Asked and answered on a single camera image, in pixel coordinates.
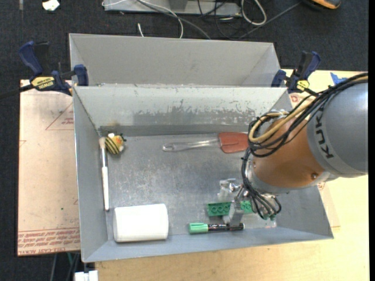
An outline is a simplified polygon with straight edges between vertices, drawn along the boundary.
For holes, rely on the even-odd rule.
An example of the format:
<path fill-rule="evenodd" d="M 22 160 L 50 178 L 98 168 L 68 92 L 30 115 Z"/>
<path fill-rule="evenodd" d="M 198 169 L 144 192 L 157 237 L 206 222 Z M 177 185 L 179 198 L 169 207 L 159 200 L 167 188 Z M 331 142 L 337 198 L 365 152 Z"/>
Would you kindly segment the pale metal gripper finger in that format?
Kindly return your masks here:
<path fill-rule="evenodd" d="M 241 223 L 244 210 L 241 209 L 241 201 L 235 198 L 229 208 L 229 214 L 224 216 L 224 223 L 229 225 L 239 225 Z"/>
<path fill-rule="evenodd" d="M 217 193 L 218 200 L 232 200 L 238 191 L 236 179 L 220 180 L 220 190 Z"/>

